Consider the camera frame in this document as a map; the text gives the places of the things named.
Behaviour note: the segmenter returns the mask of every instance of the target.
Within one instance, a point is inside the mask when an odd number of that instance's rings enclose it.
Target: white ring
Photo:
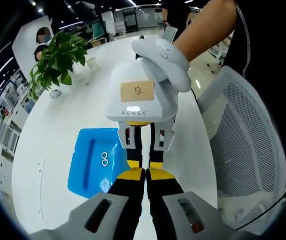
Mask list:
[[[107,159],[103,159],[102,160],[102,165],[104,166],[104,167],[106,167],[107,165],[108,165],[108,160]]]
[[[102,159],[106,159],[107,158],[107,152],[103,152],[102,154],[101,154],[101,157],[102,157]]]

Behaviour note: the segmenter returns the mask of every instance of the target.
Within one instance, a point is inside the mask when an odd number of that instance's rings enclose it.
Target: human arm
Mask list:
[[[38,59],[38,61],[42,58],[42,51],[36,53],[36,58]]]
[[[192,61],[228,37],[235,27],[236,18],[234,0],[211,0],[174,45]]]
[[[166,26],[170,27],[170,24],[167,21],[167,15],[168,15],[168,11],[165,8],[162,8],[162,15],[163,15],[163,22]]]

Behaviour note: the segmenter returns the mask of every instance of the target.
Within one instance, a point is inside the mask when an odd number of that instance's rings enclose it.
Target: gray mesh chair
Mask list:
[[[256,90],[225,66],[198,100],[216,171],[218,209],[236,229],[274,204],[285,191],[286,164],[278,133]],[[243,230],[261,234],[276,205]]]

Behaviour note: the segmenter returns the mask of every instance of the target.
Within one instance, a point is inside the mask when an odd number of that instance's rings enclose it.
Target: white pillar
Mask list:
[[[102,19],[106,23],[106,31],[113,36],[116,34],[114,15],[112,11],[102,13]]]

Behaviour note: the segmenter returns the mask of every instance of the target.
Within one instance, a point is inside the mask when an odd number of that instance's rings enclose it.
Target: black sleeve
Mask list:
[[[39,60],[36,58],[37,53],[42,52],[47,46],[46,45],[41,45],[38,46],[34,52],[35,55],[35,61],[39,62]]]
[[[187,4],[185,4],[184,6],[185,6],[185,12],[186,12],[186,14],[189,14],[189,13],[192,12],[191,9],[189,8],[189,6],[188,6]]]
[[[168,4],[167,3],[162,3],[161,8],[168,10]]]

